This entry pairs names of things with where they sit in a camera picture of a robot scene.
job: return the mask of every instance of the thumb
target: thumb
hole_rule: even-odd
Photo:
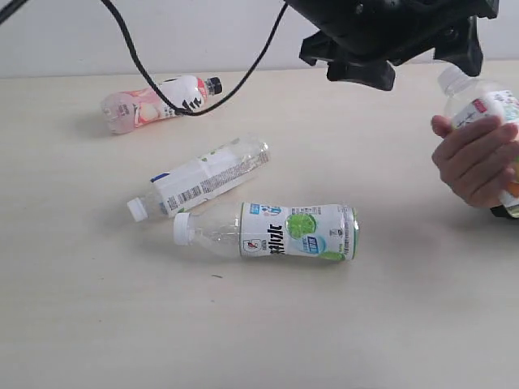
[[[432,131],[440,138],[445,139],[447,135],[453,132],[451,122],[443,116],[434,116],[431,120]]]

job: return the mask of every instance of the white wall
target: white wall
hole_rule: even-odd
[[[0,5],[7,0],[0,0]],[[260,51],[280,0],[114,0],[153,73],[246,69]],[[480,20],[487,58],[519,58],[519,2]],[[305,67],[299,46],[315,28],[285,16],[264,69]],[[418,60],[428,60],[430,54]],[[32,0],[0,27],[0,77],[135,73],[121,33],[98,0]]]

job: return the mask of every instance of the empty bottle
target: empty bottle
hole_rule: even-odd
[[[168,79],[158,87],[175,106],[191,111],[222,91],[219,78],[204,81],[194,75]],[[177,117],[151,88],[113,93],[101,102],[101,109],[113,134],[126,134],[148,123]]]
[[[358,220],[344,205],[270,207],[255,203],[222,204],[200,215],[179,213],[174,242],[198,245],[228,258],[274,254],[353,259]]]
[[[505,87],[490,80],[471,78],[457,66],[448,67],[438,78],[448,97],[445,116],[458,129],[479,119],[498,116],[502,123],[519,124],[519,101]],[[503,191],[500,201],[513,217],[519,217],[519,159],[514,161],[516,179]]]
[[[268,145],[244,135],[155,176],[153,190],[127,205],[135,221],[174,217],[251,180],[269,160]]]

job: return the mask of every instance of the pink bottle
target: pink bottle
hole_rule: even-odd
[[[168,79],[158,87],[175,106],[191,111],[204,106],[209,96],[222,92],[219,78],[203,81],[194,75]],[[148,123],[177,117],[151,88],[113,93],[101,102],[101,109],[113,134],[126,134]]]

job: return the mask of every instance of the black cable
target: black cable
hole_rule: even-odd
[[[8,20],[28,0],[11,0],[0,10],[0,24]]]
[[[122,36],[124,37],[125,42],[127,43],[128,50],[130,50],[131,59],[133,60],[135,66],[137,66],[137,69],[139,70],[140,74],[146,79],[149,86],[153,89],[153,91],[171,108],[174,110],[174,112],[177,115],[185,115],[185,116],[202,116],[206,113],[209,113],[213,111],[214,109],[220,107],[231,97],[233,97],[243,86],[243,84],[248,80],[248,78],[251,76],[251,74],[255,71],[258,64],[263,59],[264,55],[267,53],[268,48],[270,47],[272,40],[274,36],[276,35],[277,28],[279,27],[279,24],[281,22],[281,19],[283,19],[283,15],[286,12],[286,9],[288,8],[288,5],[285,3],[283,7],[281,8],[279,15],[276,18],[276,22],[274,23],[274,26],[272,27],[272,31],[270,32],[270,35],[268,36],[267,42],[265,43],[265,46],[263,47],[263,50],[261,50],[261,53],[259,54],[258,58],[254,61],[251,68],[248,70],[248,72],[243,76],[243,78],[240,80],[238,85],[234,87],[232,91],[230,91],[225,97],[223,97],[221,100],[219,100],[214,105],[210,106],[209,108],[203,109],[198,112],[193,112],[188,109],[179,108],[175,106],[169,99],[164,95],[164,93],[161,92],[159,87],[153,82],[152,78],[144,68],[143,64],[139,60],[139,55],[137,54],[137,50],[135,49],[135,46],[133,44],[133,40],[131,39],[130,32],[128,31],[128,27],[126,26],[126,23],[124,22],[124,19],[122,18],[121,14],[119,13],[118,9],[115,7],[115,5],[110,0],[101,0],[103,4],[105,4],[106,8],[108,8],[108,11],[112,14],[112,16],[115,18],[115,21],[119,25],[119,28],[121,29]]]

